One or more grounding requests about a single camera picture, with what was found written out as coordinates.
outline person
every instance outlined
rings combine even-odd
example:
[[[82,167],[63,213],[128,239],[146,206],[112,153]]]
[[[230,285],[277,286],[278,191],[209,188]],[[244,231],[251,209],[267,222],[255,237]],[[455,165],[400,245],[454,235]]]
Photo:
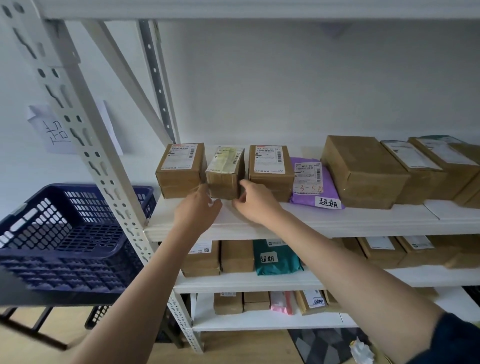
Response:
[[[396,364],[480,363],[480,329],[446,314],[413,288],[308,227],[263,185],[243,180],[232,205],[285,241],[355,322]],[[222,202],[206,185],[176,208],[174,223],[150,263],[80,344],[73,364],[141,364],[152,350],[177,272]]]

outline wooden floor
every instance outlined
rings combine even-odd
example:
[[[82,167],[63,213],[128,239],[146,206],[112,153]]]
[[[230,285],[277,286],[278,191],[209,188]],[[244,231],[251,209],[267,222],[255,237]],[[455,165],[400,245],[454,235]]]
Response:
[[[43,308],[21,308],[13,319],[32,325]],[[90,307],[54,308],[41,332],[75,346],[88,334],[84,329]],[[206,332],[205,353],[195,354],[190,347],[177,349],[173,344],[155,344],[149,364],[302,364],[297,349],[286,330]],[[68,363],[75,348],[66,352],[0,327],[0,363],[2,364],[59,364]]]

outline left arm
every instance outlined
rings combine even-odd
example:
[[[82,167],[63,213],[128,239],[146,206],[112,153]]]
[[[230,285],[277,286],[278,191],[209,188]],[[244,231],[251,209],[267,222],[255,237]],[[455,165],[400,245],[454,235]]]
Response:
[[[207,185],[186,197],[175,210],[173,228],[125,292],[73,355],[72,364],[146,363],[155,342],[177,272],[222,202],[207,195]]]

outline dark blue sleeve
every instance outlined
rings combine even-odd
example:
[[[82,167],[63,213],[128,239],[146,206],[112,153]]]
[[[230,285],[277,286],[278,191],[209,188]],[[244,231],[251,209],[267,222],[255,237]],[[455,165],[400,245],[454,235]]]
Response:
[[[480,328],[444,314],[433,333],[430,348],[408,364],[480,363]]]

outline navy blue crate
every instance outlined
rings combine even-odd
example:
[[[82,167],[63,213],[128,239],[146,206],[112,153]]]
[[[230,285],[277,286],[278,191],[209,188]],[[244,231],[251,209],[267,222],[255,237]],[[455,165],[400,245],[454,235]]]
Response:
[[[153,188],[133,189],[149,218]],[[33,290],[111,293],[123,292],[143,268],[92,184],[48,185],[0,221],[0,266]]]

